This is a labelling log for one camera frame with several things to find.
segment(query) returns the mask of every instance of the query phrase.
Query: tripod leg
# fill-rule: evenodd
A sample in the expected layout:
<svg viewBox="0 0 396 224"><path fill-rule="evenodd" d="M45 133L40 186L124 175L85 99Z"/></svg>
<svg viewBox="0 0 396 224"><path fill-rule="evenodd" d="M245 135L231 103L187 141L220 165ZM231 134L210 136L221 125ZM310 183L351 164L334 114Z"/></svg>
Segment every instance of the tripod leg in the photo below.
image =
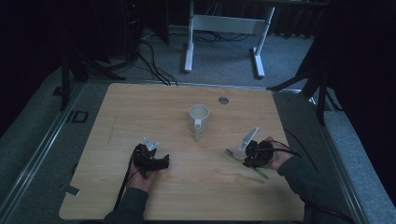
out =
<svg viewBox="0 0 396 224"><path fill-rule="evenodd" d="M294 83L297 83L301 80L303 80L305 77L292 77L291 79L276 85L274 87L268 87L267 90L268 91L282 91L283 89L287 88L288 86L291 86Z"/></svg>
<svg viewBox="0 0 396 224"><path fill-rule="evenodd" d="M301 93L305 97L312 97L317 91L318 87L320 86L321 83L321 77L311 77L309 78L305 85L303 86L303 89L301 90Z"/></svg>
<svg viewBox="0 0 396 224"><path fill-rule="evenodd" d="M69 64L67 56L62 60L62 105L60 110L64 111L67 104L69 103L70 97L70 79L69 79Z"/></svg>
<svg viewBox="0 0 396 224"><path fill-rule="evenodd" d="M91 67L94 69L98 70L99 72L103 73L107 77L110 77L111 79L116 79L116 80L125 80L125 77L119 77L112 72L108 71L105 69L102 65L99 63L96 63L95 61L91 60L87 56L85 56L82 52L80 52L78 49L74 48L74 52L76 55L85 63L89 64Z"/></svg>
<svg viewBox="0 0 396 224"><path fill-rule="evenodd" d="M327 77L328 73L325 71L319 83L319 97L318 97L318 107L317 107L317 117L321 125L325 125L324 123L324 107L326 100L326 92L327 92Z"/></svg>

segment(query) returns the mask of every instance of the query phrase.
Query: cup handle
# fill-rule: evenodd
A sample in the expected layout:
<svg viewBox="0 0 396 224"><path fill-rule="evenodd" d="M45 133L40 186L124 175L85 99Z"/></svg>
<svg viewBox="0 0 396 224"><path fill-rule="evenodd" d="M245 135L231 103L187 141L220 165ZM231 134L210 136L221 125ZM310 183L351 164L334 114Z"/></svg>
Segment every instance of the cup handle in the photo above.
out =
<svg viewBox="0 0 396 224"><path fill-rule="evenodd" d="M201 134L201 120L196 119L194 123L194 140L195 142L198 142Z"/></svg>

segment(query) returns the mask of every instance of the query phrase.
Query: sleeve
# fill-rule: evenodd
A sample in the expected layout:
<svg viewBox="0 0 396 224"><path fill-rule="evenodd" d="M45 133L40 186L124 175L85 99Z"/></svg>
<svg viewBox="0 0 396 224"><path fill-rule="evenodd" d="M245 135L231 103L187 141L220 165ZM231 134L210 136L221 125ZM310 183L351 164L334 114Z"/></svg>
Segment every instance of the sleeve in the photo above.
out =
<svg viewBox="0 0 396 224"><path fill-rule="evenodd" d="M337 193L336 186L320 175L310 164L299 157L285 161L277 171L285 176L290 188L306 201L320 205L337 213L339 202L344 199ZM335 215L329 215L305 204L304 223L348 223Z"/></svg>
<svg viewBox="0 0 396 224"><path fill-rule="evenodd" d="M107 214L106 224L143 224L143 213L149 194L142 189L127 189L120 201L119 207Z"/></svg>

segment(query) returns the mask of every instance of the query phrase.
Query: metal stand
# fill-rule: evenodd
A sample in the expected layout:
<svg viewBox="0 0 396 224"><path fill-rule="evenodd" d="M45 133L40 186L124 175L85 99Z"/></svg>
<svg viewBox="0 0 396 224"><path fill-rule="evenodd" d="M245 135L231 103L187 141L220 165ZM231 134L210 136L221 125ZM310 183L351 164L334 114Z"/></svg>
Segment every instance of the metal stand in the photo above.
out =
<svg viewBox="0 0 396 224"><path fill-rule="evenodd" d="M256 64L257 75L260 78L265 77L264 68L262 66L262 45L267 36L271 19L274 14L274 7L270 7L265 20L252 20L242 18L230 18L219 16L194 15L194 2L190 1L190 19L189 19L189 43L186 52L186 62L184 66L185 72L191 72L192 54L194 44L192 42L194 30L215 31L224 33L238 33L246 35L259 35L260 40L257 48L253 48L253 58Z"/></svg>
<svg viewBox="0 0 396 224"><path fill-rule="evenodd" d="M62 105L60 110L63 111L70 98L70 70L72 71L76 81L86 82L88 74L86 72L86 64L97 70L101 74L116 80L125 80L125 77L119 77L105 69L99 63L91 60L73 45L69 46L68 53L62 60Z"/></svg>
<svg viewBox="0 0 396 224"><path fill-rule="evenodd" d="M324 108L325 108L325 99L327 94L327 84L328 84L328 72L327 66L323 69L318 70L309 70L303 73L297 72L297 75L285 82L276 85L274 87L268 87L268 91L282 91L288 86L297 83L303 79L307 78L308 81L305 83L301 93L305 97L312 97L315 91L319 88L319 96L318 96L318 107L317 107L317 117L321 125L325 125L324 123Z"/></svg>

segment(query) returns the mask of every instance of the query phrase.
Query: stand leg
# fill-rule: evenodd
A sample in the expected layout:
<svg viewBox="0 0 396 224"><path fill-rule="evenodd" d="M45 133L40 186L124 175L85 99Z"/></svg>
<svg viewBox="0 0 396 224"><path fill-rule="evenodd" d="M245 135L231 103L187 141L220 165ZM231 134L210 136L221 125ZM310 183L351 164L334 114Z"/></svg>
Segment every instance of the stand leg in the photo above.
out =
<svg viewBox="0 0 396 224"><path fill-rule="evenodd" d="M265 37L267 37L268 29L271 24L271 19L274 15L274 11L275 8L271 7L270 11L268 12L265 18L265 25L262 29L262 36L260 38L259 45L257 46L257 48L253 48L253 57L254 57L254 62L256 64L257 76L260 78L265 77L264 68L262 66L262 56L260 55L260 53L262 52L262 46L264 44Z"/></svg>
<svg viewBox="0 0 396 224"><path fill-rule="evenodd" d="M279 85L273 86L273 87L267 87L268 91L282 91L283 89L287 88L288 86L291 86L294 83L297 83L305 78L309 78L310 75L305 75L305 76L295 76L292 77L289 80L286 80L285 82L280 83Z"/></svg>
<svg viewBox="0 0 396 224"><path fill-rule="evenodd" d="M317 117L321 125L324 124L324 108L326 101L326 93L327 93L327 71L324 72L322 79L319 83L319 97L318 97L318 107L317 107Z"/></svg>
<svg viewBox="0 0 396 224"><path fill-rule="evenodd" d="M74 49L74 52L76 53L76 56L79 57L84 63L89 64L91 67L93 67L94 69L98 70L99 72L103 73L104 75L106 75L107 77L111 78L111 79L116 79L116 80L125 80L125 77L119 77L115 74L113 74L112 72L108 71L107 69L105 69L102 65L100 65L99 63L91 60L90 58L88 58L87 56L85 56L82 52L80 52L78 49Z"/></svg>
<svg viewBox="0 0 396 224"><path fill-rule="evenodd" d="M184 65L184 71L186 73L190 73L192 69L192 54L194 52L194 43L192 43L192 35L194 31L193 20L194 20L194 2L190 1L189 44L187 45L186 63Z"/></svg>
<svg viewBox="0 0 396 224"><path fill-rule="evenodd" d="M67 56L62 60L62 105L60 110L64 111L69 103L70 97L70 71Z"/></svg>

